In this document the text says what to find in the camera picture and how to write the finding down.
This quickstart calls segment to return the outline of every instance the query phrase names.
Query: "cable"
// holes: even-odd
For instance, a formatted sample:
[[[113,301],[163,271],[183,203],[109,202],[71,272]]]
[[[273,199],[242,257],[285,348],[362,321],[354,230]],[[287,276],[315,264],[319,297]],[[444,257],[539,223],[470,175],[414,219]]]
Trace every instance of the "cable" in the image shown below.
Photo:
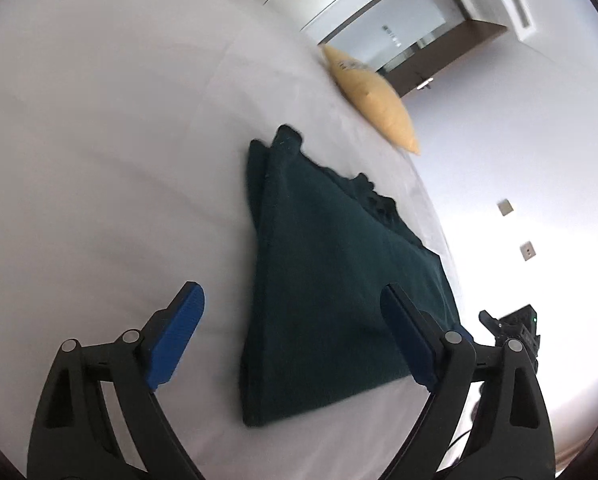
[[[448,450],[449,450],[451,447],[453,447],[453,446],[454,446],[454,445],[455,445],[457,442],[459,442],[459,441],[461,440],[461,438],[462,438],[462,437],[464,437],[464,436],[466,436],[468,433],[470,433],[470,431],[471,431],[472,429],[473,429],[473,428],[470,428],[470,430],[468,430],[468,431],[464,431],[464,432],[463,432],[461,435],[459,435],[457,438],[455,438],[455,439],[454,439],[454,440],[453,440],[453,441],[450,443],[450,446],[448,446],[448,449],[446,449],[446,450],[445,450],[445,452],[448,452]]]

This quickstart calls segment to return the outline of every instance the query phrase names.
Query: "white wall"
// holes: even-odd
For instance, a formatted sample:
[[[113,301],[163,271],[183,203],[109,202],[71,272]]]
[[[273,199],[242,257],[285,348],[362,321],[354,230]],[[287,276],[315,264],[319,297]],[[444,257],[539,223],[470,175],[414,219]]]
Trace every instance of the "white wall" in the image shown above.
[[[481,309],[535,307],[539,380],[558,449],[568,446],[598,421],[598,81],[508,33],[404,102],[472,313],[462,321],[490,343]],[[506,217],[503,198],[515,208]],[[527,240],[537,256],[524,262]]]
[[[525,0],[537,34],[525,42],[561,64],[598,81],[598,14],[589,0]]]

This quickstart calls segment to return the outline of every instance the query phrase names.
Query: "bed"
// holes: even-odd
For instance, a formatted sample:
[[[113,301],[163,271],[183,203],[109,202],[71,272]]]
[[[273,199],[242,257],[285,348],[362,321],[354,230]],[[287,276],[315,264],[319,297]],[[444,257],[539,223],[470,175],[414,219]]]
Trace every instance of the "bed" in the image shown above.
[[[245,162],[283,123],[312,160],[393,197],[457,295],[409,155],[280,18],[252,0],[0,0],[0,448],[21,471],[61,342],[112,341],[194,280],[205,314],[157,397],[204,476],[378,478],[427,397],[411,378],[262,429],[241,421]],[[138,463],[128,435],[120,445]]]

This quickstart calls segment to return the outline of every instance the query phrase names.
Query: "dark green towel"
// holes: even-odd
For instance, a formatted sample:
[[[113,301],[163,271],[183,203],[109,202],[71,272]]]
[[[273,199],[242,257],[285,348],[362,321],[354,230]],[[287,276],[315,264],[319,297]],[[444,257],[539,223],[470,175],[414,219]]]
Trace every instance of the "dark green towel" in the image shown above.
[[[445,329],[459,321],[439,256],[364,174],[349,180],[300,152],[281,126],[250,143],[248,198],[258,252],[241,358],[243,420],[262,426],[408,375],[381,318],[397,282]]]

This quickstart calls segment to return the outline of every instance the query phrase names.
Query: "yellow pillow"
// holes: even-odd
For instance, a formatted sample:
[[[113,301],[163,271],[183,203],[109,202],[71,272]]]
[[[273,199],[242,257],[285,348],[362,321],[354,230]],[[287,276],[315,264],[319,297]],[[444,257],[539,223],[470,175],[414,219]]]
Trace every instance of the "yellow pillow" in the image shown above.
[[[410,116],[390,83],[333,46],[326,44],[322,49],[330,73],[354,107],[390,142],[419,155]]]

